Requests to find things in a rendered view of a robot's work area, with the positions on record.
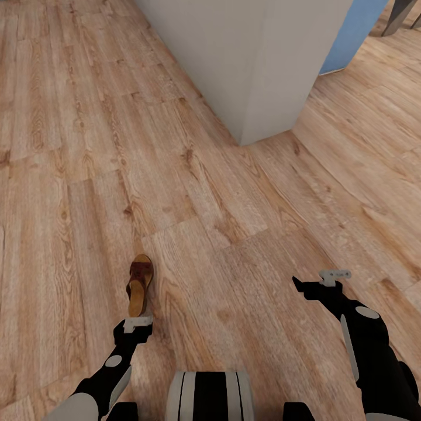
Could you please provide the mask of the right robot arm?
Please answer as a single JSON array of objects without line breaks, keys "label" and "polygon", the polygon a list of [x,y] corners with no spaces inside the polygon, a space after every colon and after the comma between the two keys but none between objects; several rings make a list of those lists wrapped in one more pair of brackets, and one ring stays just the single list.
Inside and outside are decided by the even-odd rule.
[{"label": "right robot arm", "polygon": [[349,270],[323,270],[319,276],[319,282],[292,280],[307,300],[321,301],[340,321],[366,421],[421,421],[416,379],[389,346],[382,316],[344,296],[343,284],[335,279],[350,279]]}]

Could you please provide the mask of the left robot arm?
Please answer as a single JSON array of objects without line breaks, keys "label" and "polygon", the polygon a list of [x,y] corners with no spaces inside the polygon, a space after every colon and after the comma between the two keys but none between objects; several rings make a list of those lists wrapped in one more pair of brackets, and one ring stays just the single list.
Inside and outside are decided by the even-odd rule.
[{"label": "left robot arm", "polygon": [[123,320],[114,330],[117,347],[102,368],[91,378],[84,378],[75,393],[41,421],[101,421],[127,387],[134,350],[139,343],[147,343],[152,323],[151,316]]}]

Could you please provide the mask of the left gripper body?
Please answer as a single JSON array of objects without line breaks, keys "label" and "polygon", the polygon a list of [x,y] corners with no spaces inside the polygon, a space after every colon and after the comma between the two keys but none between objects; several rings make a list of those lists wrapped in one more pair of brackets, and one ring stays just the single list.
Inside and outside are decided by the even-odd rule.
[{"label": "left gripper body", "polygon": [[129,342],[134,349],[139,343],[147,343],[148,327],[136,326],[133,333],[124,333],[124,328],[119,327],[114,330],[115,344],[118,346],[122,342]]}]

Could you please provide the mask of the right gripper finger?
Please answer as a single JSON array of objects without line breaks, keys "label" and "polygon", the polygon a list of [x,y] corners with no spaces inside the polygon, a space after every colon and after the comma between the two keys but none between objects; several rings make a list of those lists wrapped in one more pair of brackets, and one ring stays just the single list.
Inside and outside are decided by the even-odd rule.
[{"label": "right gripper finger", "polygon": [[297,288],[298,292],[299,292],[299,293],[300,293],[300,292],[304,292],[304,283],[305,283],[305,282],[301,282],[299,279],[297,279],[297,278],[295,278],[295,277],[292,277],[292,280],[293,280],[293,282],[294,282],[294,284],[295,284],[295,286],[296,286],[296,288]]}]

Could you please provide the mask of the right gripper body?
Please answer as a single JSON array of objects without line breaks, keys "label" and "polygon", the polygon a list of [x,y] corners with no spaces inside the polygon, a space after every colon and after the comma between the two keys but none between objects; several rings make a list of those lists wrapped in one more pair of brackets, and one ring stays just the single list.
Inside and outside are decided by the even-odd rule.
[{"label": "right gripper body", "polygon": [[342,293],[343,284],[336,281],[335,287],[326,287],[321,285],[319,282],[305,282],[304,283],[304,297],[307,300],[319,300],[321,303],[329,309],[329,300],[337,295],[343,295]]}]

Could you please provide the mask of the sandal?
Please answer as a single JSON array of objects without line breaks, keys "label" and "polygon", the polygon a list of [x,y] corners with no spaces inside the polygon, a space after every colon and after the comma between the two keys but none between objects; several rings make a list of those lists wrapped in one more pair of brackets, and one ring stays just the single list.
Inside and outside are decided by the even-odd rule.
[{"label": "sandal", "polygon": [[154,277],[153,263],[145,254],[139,254],[130,265],[130,284],[126,285],[129,296],[129,316],[138,317],[147,308],[147,290]]}]

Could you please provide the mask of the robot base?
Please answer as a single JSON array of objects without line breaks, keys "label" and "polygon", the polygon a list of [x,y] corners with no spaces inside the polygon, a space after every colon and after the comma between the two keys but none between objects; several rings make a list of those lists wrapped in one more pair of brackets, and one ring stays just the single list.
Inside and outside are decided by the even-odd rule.
[{"label": "robot base", "polygon": [[[138,421],[137,403],[116,403],[107,421]],[[283,421],[315,421],[315,418],[304,402],[285,402]]]}]

